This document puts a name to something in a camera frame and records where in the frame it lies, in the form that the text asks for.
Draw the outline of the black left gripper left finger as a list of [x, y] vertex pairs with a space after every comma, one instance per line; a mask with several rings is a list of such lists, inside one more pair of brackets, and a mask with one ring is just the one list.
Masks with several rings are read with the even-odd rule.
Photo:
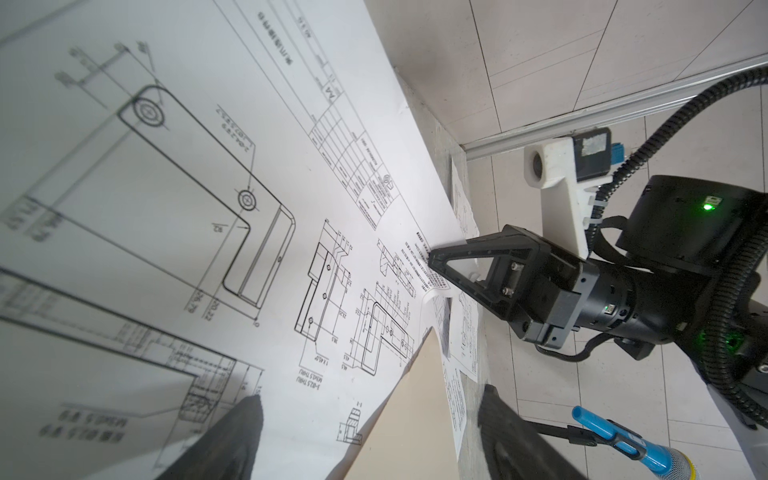
[[263, 425], [261, 396], [243, 399], [158, 479], [250, 479]]

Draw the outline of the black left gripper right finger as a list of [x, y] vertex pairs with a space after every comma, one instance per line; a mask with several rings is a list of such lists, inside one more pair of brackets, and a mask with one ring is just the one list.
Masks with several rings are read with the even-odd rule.
[[585, 479], [491, 384], [484, 386], [478, 426], [492, 479]]

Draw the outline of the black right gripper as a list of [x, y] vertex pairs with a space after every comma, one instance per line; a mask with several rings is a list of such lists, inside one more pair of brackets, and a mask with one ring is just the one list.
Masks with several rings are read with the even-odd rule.
[[507, 225], [463, 245], [436, 248], [429, 267], [523, 341], [560, 349], [574, 330], [607, 332], [631, 316], [626, 270], [583, 260], [526, 229]]

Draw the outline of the beige cardboard folder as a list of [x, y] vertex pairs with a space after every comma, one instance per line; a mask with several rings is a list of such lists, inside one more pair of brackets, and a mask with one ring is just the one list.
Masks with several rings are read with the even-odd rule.
[[434, 330], [425, 336], [349, 468], [348, 479], [457, 479], [459, 468]]

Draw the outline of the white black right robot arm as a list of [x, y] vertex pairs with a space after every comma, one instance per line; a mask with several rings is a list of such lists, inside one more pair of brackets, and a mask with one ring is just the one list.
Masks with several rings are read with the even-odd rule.
[[526, 229], [432, 251], [429, 267], [523, 341], [562, 357], [567, 336], [594, 332], [572, 362], [611, 341], [632, 358], [673, 343], [737, 417], [767, 423], [767, 309], [756, 302], [767, 252], [767, 197], [743, 187], [656, 175], [629, 217], [603, 222], [582, 259]]

